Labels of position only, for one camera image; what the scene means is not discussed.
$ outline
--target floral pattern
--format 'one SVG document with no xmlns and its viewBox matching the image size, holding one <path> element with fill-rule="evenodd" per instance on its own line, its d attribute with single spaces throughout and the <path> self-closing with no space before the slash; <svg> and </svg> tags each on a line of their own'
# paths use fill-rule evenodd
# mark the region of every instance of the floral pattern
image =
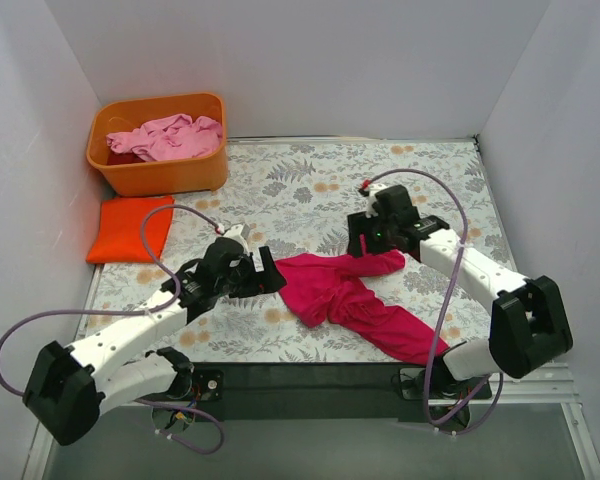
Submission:
<svg viewBox="0 0 600 480">
<path fill-rule="evenodd" d="M 227 147 L 230 176 L 216 192 L 176 195 L 176 203 L 193 206 L 229 226 L 246 222 L 249 245 L 268 245 L 274 258 L 302 252 L 340 255 L 347 245 L 346 216 L 365 201 L 357 193 L 362 180 L 397 167 L 425 170 L 458 195 L 470 220 L 470 242 L 511 268 L 511 257 L 486 188 L 482 165 L 471 142 L 233 144 Z M 435 214 L 457 231 L 460 216 L 453 202 L 433 182 L 416 175 L 396 175 L 385 183 L 402 183 L 422 214 Z M 212 230 L 199 218 L 176 210 L 162 260 L 172 268 L 200 257 Z M 155 266 L 107 264 L 94 307 L 131 310 L 165 280 Z M 402 305 L 433 326 L 448 280 L 415 261 L 401 272 L 364 279 L 388 305 Z M 91 335 L 109 325 L 107 316 L 92 316 L 81 332 Z M 489 315 L 461 290 L 454 292 L 442 336 L 450 344 L 488 334 Z M 392 359 L 339 325 L 305 327 L 279 295 L 221 299 L 216 308 L 152 348 L 173 345 L 192 361 L 377 362 Z"/>
</svg>

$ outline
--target folded orange fabric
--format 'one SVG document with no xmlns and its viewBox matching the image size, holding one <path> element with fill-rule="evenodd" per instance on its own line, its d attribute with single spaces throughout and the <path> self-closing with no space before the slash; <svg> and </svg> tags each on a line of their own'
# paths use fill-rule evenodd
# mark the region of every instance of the folded orange fabric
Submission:
<svg viewBox="0 0 600 480">
<path fill-rule="evenodd" d="M 147 214 L 163 205 L 172 205 L 173 197 L 114 198 L 102 204 L 98 238 L 87 255 L 88 263 L 152 263 L 142 245 L 140 227 Z M 160 257 L 167 241 L 173 209 L 156 213 L 147 222 L 147 241 Z"/>
</svg>

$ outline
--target white wall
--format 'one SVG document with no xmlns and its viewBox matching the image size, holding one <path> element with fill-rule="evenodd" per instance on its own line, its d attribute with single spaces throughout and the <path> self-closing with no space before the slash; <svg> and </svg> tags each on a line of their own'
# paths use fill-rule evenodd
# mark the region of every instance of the white wall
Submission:
<svg viewBox="0 0 600 480">
<path fill-rule="evenodd" d="M 46 0 L 103 103 L 210 89 L 230 134 L 480 132 L 548 0 Z"/>
<path fill-rule="evenodd" d="M 519 267 L 561 287 L 600 454 L 600 1 L 553 1 L 482 132 Z"/>
<path fill-rule="evenodd" d="M 100 182 L 84 149 L 99 106 L 42 0 L 0 0 L 0 335 L 24 316 L 84 305 Z M 4 370 L 24 388 L 37 351 L 68 341 L 75 319 L 26 328 Z M 36 425 L 0 388 L 0 480 L 19 479 Z"/>
</svg>

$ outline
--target pink towel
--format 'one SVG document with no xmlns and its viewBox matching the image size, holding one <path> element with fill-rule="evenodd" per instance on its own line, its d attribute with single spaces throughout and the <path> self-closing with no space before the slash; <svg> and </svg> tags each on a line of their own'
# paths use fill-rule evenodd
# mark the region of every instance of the pink towel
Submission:
<svg viewBox="0 0 600 480">
<path fill-rule="evenodd" d="M 110 133 L 107 145 L 114 153 L 135 153 L 145 162 L 203 157 L 222 143 L 222 125 L 209 117 L 193 122 L 178 114 L 144 123 L 133 132 Z"/>
<path fill-rule="evenodd" d="M 361 258 L 303 253 L 276 262 L 287 280 L 280 296 L 307 327 L 329 317 L 331 323 L 359 333 L 393 358 L 425 365 L 433 330 L 404 308 L 385 306 L 358 278 L 386 275 L 404 265 L 404 255 L 395 250 Z M 447 348 L 440 339 L 437 353 Z"/>
</svg>

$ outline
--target orange plastic container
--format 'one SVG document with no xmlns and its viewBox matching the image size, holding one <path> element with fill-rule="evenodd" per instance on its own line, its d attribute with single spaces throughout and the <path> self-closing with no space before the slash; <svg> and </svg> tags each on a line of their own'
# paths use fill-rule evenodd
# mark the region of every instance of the orange plastic container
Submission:
<svg viewBox="0 0 600 480">
<path fill-rule="evenodd" d="M 224 135 L 218 150 L 206 157 L 160 162 L 107 165 L 106 136 L 130 132 L 149 120 L 186 113 L 195 120 L 200 115 L 222 125 Z M 222 99 L 212 93 L 191 93 L 170 97 L 127 100 L 107 105 L 96 115 L 87 145 L 87 160 L 99 170 L 113 189 L 125 197 L 217 190 L 227 180 L 227 124 Z"/>
</svg>

